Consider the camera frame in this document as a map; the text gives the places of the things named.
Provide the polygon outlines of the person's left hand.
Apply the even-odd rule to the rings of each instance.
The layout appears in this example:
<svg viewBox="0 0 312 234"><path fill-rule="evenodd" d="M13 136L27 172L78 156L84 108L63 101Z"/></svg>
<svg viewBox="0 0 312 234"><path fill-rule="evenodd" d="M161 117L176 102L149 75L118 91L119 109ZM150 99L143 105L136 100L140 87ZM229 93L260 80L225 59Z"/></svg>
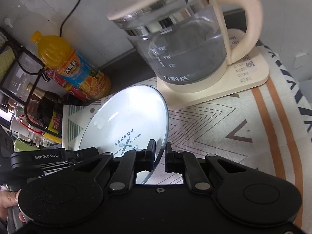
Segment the person's left hand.
<svg viewBox="0 0 312 234"><path fill-rule="evenodd" d="M12 191L0 191L0 218L1 221L7 220L8 209L17 206L18 196L21 190L18 192Z"/></svg>

